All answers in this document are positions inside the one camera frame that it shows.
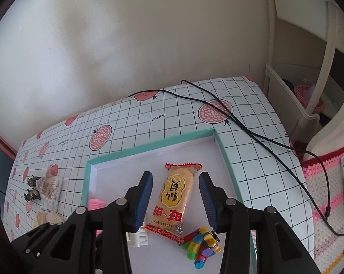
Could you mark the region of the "cream plastic hair clip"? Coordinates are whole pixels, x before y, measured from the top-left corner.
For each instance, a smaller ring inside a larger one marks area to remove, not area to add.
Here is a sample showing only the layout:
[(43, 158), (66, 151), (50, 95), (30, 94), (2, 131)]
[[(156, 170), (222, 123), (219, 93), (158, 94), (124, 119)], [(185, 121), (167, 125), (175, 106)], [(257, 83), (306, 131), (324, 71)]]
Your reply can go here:
[(148, 231), (144, 226), (139, 227), (136, 233), (126, 233), (126, 238), (129, 247), (139, 248), (148, 245)]

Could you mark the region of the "cotton swab bag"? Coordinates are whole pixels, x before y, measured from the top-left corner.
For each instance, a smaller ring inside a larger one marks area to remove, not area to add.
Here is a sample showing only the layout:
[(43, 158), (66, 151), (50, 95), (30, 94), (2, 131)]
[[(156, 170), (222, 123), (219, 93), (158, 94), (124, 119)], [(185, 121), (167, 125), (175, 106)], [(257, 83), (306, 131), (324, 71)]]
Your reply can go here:
[(59, 201), (61, 185), (62, 178), (51, 174), (41, 177), (36, 182), (36, 188), (40, 193), (41, 199), (44, 200), (50, 208), (55, 208)]

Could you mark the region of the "black toy car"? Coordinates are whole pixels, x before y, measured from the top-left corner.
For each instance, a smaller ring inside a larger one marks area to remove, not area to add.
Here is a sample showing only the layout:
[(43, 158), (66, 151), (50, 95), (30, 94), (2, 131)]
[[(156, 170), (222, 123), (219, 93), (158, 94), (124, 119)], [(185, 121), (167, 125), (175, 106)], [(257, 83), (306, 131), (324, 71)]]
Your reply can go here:
[(37, 182), (38, 180), (40, 180), (40, 179), (41, 179), (40, 176), (34, 176), (34, 175), (32, 175), (31, 177), (28, 177), (28, 178), (27, 178), (27, 184), (28, 184), (29, 187), (36, 187), (36, 182)]

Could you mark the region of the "teal rimmed white tray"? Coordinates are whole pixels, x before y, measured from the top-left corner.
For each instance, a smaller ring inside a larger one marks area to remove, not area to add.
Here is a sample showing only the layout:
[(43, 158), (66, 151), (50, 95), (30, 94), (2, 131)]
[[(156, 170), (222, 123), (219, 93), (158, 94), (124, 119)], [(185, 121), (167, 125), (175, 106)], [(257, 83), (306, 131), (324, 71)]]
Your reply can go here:
[[(136, 186), (145, 171), (153, 176), (152, 193), (145, 221), (152, 219), (160, 201), (171, 201), (171, 194), (162, 196), (170, 186), (175, 192), (182, 189), (181, 179), (168, 180), (166, 165), (199, 163), (209, 173), (214, 185), (225, 190), (227, 196), (241, 200), (231, 163), (223, 150), (221, 138), (214, 130), (203, 130), (178, 135), (150, 144), (121, 150), (90, 160), (86, 165), (81, 205), (91, 199), (105, 205), (124, 197), (130, 187)], [(187, 258), (186, 250), (176, 241), (157, 233), (148, 233), (148, 244), (128, 248), (132, 273), (219, 273), (223, 253), (208, 258), (204, 267), (196, 269)]]

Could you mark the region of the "beige snack bag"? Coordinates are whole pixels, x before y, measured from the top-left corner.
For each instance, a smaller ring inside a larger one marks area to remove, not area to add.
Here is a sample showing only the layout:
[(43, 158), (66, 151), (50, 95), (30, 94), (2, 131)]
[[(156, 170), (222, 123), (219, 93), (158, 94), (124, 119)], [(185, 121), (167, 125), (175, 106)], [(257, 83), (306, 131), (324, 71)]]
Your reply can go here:
[(51, 225), (64, 223), (65, 220), (63, 216), (59, 215), (54, 211), (39, 211), (35, 214), (35, 222), (33, 228), (37, 228), (38, 226), (46, 223), (50, 223)]

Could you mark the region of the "rice cracker snack packet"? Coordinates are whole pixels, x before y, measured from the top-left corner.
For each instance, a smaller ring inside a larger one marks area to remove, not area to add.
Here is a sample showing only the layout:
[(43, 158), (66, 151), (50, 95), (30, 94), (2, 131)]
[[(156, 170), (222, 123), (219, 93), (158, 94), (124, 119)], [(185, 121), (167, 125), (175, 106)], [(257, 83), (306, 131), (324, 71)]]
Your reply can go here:
[(193, 191), (194, 177), (202, 169), (202, 165), (167, 163), (165, 168), (167, 176), (149, 222), (144, 227), (147, 231), (182, 244), (184, 214)]

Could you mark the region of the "pomegranate grid tablecloth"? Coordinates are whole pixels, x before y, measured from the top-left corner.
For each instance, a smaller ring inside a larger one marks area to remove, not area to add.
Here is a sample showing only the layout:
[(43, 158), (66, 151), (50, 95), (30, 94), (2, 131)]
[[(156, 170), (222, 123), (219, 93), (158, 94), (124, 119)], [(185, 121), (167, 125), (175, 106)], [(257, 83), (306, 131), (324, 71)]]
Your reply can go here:
[(53, 171), (63, 178), (57, 212), (80, 206), (86, 164), (120, 150), (213, 129), (221, 138), (243, 202), (273, 205), (309, 252), (311, 205), (287, 132), (259, 86), (246, 77), (203, 80), (139, 93), (72, 116), (25, 140), (8, 180), (3, 223), (9, 239), (30, 231), (43, 202), (27, 203), (27, 178)]

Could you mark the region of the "pink striped crochet cover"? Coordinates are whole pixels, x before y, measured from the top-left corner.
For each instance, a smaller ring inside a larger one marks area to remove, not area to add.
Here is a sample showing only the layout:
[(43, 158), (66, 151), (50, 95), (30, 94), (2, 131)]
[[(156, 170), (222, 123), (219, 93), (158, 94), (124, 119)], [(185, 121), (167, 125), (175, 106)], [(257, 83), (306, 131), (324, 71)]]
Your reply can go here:
[(343, 157), (344, 147), (301, 164), (316, 203), (312, 206), (314, 261), (321, 273), (340, 273), (344, 268)]

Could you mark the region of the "pink woven basket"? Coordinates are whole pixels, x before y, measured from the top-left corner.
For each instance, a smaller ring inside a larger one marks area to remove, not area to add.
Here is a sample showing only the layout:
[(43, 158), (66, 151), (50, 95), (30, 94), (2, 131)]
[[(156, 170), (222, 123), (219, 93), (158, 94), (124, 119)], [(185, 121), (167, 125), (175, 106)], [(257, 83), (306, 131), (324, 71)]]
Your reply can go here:
[[(302, 104), (304, 108), (307, 107), (309, 104), (309, 101), (313, 95), (315, 86), (307, 86), (307, 85), (297, 85), (294, 87), (294, 94), (299, 100), (299, 102)], [(321, 113), (324, 109), (324, 102), (320, 98), (317, 105), (315, 106), (314, 113)]]

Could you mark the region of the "cream plastic shelf cart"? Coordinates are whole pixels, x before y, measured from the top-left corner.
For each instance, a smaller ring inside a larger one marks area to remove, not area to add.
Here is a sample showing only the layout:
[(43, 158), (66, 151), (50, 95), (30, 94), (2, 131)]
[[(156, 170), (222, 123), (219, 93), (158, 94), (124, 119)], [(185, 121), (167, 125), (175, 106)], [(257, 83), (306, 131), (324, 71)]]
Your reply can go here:
[[(267, 0), (264, 93), (292, 142), (324, 155), (344, 146), (344, 0)], [(306, 108), (297, 85), (315, 86)], [(321, 113), (314, 113), (319, 99)]]

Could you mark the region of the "red window frame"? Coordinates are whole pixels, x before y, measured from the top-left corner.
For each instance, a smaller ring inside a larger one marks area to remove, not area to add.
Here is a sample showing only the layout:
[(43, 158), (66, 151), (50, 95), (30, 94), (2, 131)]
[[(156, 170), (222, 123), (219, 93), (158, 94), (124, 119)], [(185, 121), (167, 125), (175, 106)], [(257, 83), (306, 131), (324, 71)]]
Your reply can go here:
[(15, 160), (17, 151), (10, 146), (3, 137), (0, 135), (0, 150), (8, 156), (11, 160)]

